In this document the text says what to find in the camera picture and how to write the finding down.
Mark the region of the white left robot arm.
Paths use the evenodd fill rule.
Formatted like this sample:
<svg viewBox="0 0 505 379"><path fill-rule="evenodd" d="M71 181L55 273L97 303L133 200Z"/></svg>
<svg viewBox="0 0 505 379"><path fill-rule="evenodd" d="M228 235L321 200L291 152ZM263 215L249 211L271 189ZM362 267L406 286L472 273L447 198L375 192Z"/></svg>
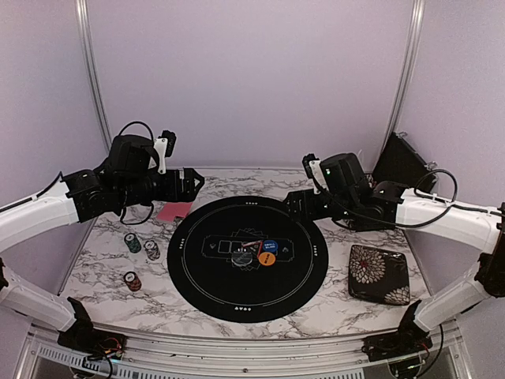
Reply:
<svg viewBox="0 0 505 379"><path fill-rule="evenodd" d="M104 213L125 216L128 207L156 201L190 203L204 185L192 168L169 170L175 135L156 139L118 135L108 157L93 170L57 177L46 189L1 209L1 249L7 250L47 231L85 223ZM67 332L82 351L99 346L99 333L80 302L63 298L1 267L1 304L59 332Z"/></svg>

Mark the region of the orange big blind button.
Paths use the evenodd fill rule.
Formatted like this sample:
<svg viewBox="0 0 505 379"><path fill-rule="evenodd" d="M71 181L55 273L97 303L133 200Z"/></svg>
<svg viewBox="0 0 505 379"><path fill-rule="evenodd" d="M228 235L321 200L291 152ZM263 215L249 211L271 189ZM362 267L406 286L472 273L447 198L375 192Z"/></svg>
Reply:
<svg viewBox="0 0 505 379"><path fill-rule="evenodd" d="M274 253L272 253L272 252L266 252L266 251L260 253L258 255L257 259L258 259L259 263L261 265L265 266L265 267L272 266L276 262L276 260L277 260L277 258L276 258L276 256L275 256Z"/></svg>

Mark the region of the blue small blind button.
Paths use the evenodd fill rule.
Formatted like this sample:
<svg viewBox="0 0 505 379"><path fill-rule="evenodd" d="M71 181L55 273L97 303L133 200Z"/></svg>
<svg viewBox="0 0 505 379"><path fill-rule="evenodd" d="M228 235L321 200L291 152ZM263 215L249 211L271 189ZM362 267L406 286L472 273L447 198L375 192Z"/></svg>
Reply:
<svg viewBox="0 0 505 379"><path fill-rule="evenodd" d="M279 245L274 240L264 240L262 244L262 250L269 253L275 253L278 251Z"/></svg>

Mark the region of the black dealer button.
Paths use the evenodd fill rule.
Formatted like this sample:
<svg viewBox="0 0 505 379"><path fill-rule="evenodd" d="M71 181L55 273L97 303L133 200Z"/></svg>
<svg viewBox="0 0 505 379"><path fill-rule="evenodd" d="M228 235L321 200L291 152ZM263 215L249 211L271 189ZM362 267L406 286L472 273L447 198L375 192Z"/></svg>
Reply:
<svg viewBox="0 0 505 379"><path fill-rule="evenodd" d="M233 252L231 256L232 264L238 267L250 265L252 261L253 256L250 253L242 253L241 250Z"/></svg>

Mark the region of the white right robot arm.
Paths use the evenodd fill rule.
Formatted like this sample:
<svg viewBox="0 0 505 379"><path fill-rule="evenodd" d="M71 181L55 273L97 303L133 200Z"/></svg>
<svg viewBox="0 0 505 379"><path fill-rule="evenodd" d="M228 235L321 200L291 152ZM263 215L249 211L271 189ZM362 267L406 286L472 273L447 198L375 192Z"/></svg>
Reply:
<svg viewBox="0 0 505 379"><path fill-rule="evenodd" d="M446 319L504 296L503 207L469 205L397 182L371 185L353 153L324 160L308 154L302 163L313 188L286 195L284 204L293 219L345 220L355 231L413 229L480 250L468 271L407 309L391 336L391 347L399 354L410 352Z"/></svg>

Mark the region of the red triangle all-in marker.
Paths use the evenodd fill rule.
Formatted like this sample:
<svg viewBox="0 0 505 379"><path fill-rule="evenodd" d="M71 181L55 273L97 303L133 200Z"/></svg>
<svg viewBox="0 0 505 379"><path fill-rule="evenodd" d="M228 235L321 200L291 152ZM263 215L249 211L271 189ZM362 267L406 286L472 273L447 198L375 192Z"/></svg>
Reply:
<svg viewBox="0 0 505 379"><path fill-rule="evenodd" d="M241 251L242 253L250 253L253 257L257 257L261 253L263 242L263 239L243 242L241 244Z"/></svg>

